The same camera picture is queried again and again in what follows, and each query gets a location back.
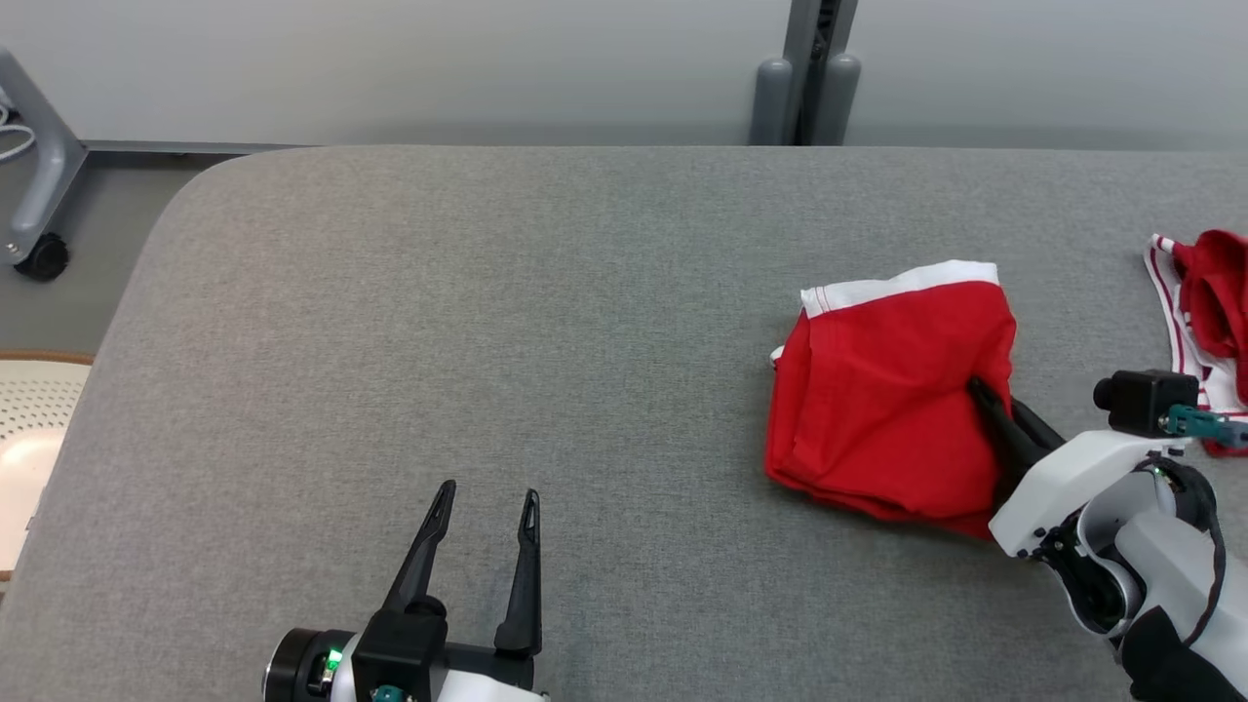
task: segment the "folded red shorts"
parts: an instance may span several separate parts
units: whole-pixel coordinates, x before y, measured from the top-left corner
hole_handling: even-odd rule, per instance
[[[966,383],[1010,396],[1015,320],[996,266],[946,261],[801,301],[775,358],[768,476],[880,520],[991,538],[997,462]]]

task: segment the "white stripe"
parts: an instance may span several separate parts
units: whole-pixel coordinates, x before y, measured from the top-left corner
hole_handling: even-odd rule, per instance
[[[1173,271],[1173,264],[1166,261],[1166,257],[1161,257],[1158,262],[1162,265],[1162,275],[1169,275],[1167,271]],[[1197,346],[1196,339],[1192,336],[1192,325],[1188,324],[1189,317],[1183,312],[1183,286],[1176,282],[1171,287],[1173,294],[1171,297],[1174,300],[1174,307],[1167,315],[1168,320],[1178,320],[1178,342],[1183,345],[1183,367],[1179,372],[1184,372],[1189,376],[1196,376],[1201,380],[1202,387],[1204,386],[1204,370],[1209,367],[1204,352]],[[1174,325],[1171,325],[1171,331],[1174,330]]]
[[[1157,271],[1153,270],[1153,251],[1161,250],[1161,246],[1158,245],[1159,240],[1161,237],[1154,234],[1152,240],[1148,242],[1148,247],[1144,249],[1144,270],[1148,271],[1148,280],[1153,281],[1153,289],[1157,291],[1157,301],[1162,304],[1162,312],[1166,315],[1166,337],[1169,339],[1171,342],[1171,370],[1177,373],[1182,373],[1187,371],[1179,367],[1178,345],[1181,344],[1181,340],[1178,335],[1174,334],[1174,310],[1171,309],[1169,295],[1166,294],[1166,291],[1172,286],[1169,281],[1163,280],[1171,275],[1177,279],[1178,274],[1174,272],[1174,266],[1169,261],[1169,255],[1157,256],[1157,270],[1161,271],[1162,277],[1158,277]],[[1196,377],[1201,377],[1201,373],[1196,373]]]
[[[916,292],[957,282],[1001,285],[997,280],[996,264],[955,260],[911,269],[890,280],[854,280],[802,290],[801,305],[806,309],[806,317],[815,319],[824,312],[855,307],[902,292]]]
[[[1159,234],[1154,234],[1153,235],[1153,240],[1152,240],[1152,245],[1153,245],[1154,249],[1157,249],[1159,251],[1164,251],[1164,252],[1167,252],[1167,254],[1169,254],[1172,256],[1174,255],[1174,240],[1173,239],[1168,239],[1168,237],[1164,237],[1164,236],[1162,236]]]

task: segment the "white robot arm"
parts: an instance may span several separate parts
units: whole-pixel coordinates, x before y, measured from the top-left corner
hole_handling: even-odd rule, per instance
[[[1178,461],[1197,382],[1119,371],[1097,387],[1112,430],[1062,442],[1026,405],[1006,413],[972,383],[1016,485],[990,530],[1010,556],[1048,565],[1071,611],[1114,647],[1141,700],[1248,695],[1248,568],[1226,553],[1213,488]],[[1231,437],[1231,423],[1206,425]]]
[[[428,595],[456,481],[442,483],[382,607],[359,633],[291,630],[265,670],[265,702],[549,702],[532,692],[542,651],[538,493],[524,498],[507,618],[494,646],[447,642],[447,608]]]

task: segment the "red garment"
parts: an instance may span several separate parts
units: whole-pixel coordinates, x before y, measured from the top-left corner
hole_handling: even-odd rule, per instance
[[[1173,255],[1183,276],[1182,310],[1197,345],[1236,361],[1236,392],[1248,403],[1248,241],[1214,229],[1193,246],[1176,242]]]
[[[997,463],[966,383],[1008,397],[1013,337],[992,264],[804,291],[776,361],[768,476],[880,520],[991,540]]]

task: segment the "gray fabric surface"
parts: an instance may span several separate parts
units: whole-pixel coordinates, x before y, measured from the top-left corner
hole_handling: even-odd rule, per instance
[[[0,607],[0,698],[258,698],[288,628],[366,622],[447,477],[432,592],[469,643],[542,492],[557,701],[1126,697],[1042,567],[770,485],[768,353],[804,286],[996,261],[1016,393],[1101,427],[1098,377],[1168,363],[1148,235],[1248,229],[1246,182],[1244,156],[909,149],[215,167],[105,339]],[[1244,557],[1248,467],[1199,465]]]

